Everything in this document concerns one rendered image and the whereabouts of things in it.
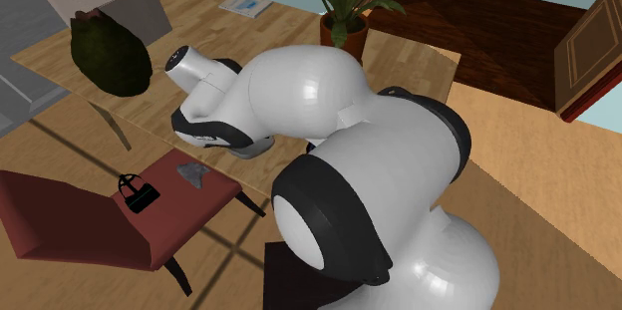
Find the red chair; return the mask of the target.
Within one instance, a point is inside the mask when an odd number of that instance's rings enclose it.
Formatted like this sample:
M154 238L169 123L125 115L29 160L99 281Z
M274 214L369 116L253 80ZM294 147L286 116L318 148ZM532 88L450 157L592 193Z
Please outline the red chair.
M197 162L171 150L139 175L160 197L140 213L117 190L103 196L69 183L0 170L0 220L20 259L100 264L143 271L165 268L184 294L190 284L174 258L205 224L237 199L264 212L234 179L210 168L195 188L176 171Z

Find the black handbag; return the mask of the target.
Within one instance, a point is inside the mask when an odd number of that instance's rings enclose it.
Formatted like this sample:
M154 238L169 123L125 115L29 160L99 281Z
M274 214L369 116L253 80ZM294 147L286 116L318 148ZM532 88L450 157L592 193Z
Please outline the black handbag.
M140 188L134 186L133 180L135 178L143 181ZM160 193L150 183L134 173L119 175L118 191L124 199L126 206L133 213L142 212L160 197Z

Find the dark robot stand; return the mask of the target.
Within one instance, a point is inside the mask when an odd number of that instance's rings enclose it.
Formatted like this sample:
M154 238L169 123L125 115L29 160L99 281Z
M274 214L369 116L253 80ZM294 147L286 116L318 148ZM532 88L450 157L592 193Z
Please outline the dark robot stand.
M283 241L265 244L263 310L318 310L360 286L320 274Z

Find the potted green plant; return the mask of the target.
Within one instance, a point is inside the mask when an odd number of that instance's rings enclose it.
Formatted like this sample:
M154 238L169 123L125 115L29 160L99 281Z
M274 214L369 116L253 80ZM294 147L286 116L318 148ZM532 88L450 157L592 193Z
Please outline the potted green plant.
M321 0L326 12L320 18L320 44L335 47L352 55L362 63L363 51L369 32L369 21L364 12L374 8L406 14L404 7L394 0Z

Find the white and blue book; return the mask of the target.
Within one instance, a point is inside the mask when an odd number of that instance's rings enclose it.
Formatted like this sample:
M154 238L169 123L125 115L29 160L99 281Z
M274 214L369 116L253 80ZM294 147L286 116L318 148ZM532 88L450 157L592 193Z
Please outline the white and blue book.
M220 9L255 19L272 5L271 0L225 0L218 5Z

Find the dark green bag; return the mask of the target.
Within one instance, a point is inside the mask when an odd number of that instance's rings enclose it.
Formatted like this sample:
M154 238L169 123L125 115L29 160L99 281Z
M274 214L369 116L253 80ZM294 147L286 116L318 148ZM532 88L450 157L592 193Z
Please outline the dark green bag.
M99 8L70 19L71 56L90 81L107 94L126 98L144 93L153 66L140 38Z

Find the light wooden table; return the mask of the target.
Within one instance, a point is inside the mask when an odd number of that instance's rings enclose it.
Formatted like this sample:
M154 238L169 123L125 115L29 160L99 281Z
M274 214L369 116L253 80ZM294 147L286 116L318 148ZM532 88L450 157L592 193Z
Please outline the light wooden table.
M320 17L274 3L251 19L220 9L222 1L160 0L172 30L149 45L154 75L148 92L135 98L107 95L79 72L70 55L69 30L20 51L12 59L263 195L269 195L273 179L304 152L305 141L279 136L270 151L249 160L237 158L224 149L200 149L183 142L171 129L170 115L185 94L164 73L163 66L182 45L192 46L206 56L230 58L244 65L271 48L316 43ZM460 58L457 52L370 30L362 61L374 91L400 86L414 94L444 102Z

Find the grey flat stone-shaped thing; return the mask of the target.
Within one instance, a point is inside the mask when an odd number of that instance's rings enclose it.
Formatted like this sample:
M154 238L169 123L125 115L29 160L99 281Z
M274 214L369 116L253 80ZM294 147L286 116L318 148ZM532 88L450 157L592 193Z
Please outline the grey flat stone-shaped thing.
M202 189L202 178L206 173L210 172L210 169L201 163L188 162L179 164L176 167L176 171L195 188Z

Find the grey panelled cabinet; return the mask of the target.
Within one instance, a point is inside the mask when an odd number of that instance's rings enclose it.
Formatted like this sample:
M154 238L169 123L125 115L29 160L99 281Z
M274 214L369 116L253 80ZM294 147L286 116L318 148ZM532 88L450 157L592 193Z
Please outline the grey panelled cabinet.
M0 138L68 94L11 59L66 28L47 0L0 0Z

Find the brown wooden door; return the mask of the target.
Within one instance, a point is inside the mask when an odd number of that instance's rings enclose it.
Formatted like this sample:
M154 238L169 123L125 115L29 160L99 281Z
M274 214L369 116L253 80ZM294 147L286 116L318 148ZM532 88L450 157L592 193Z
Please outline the brown wooden door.
M554 50L554 112L571 123L622 82L622 0L596 0Z

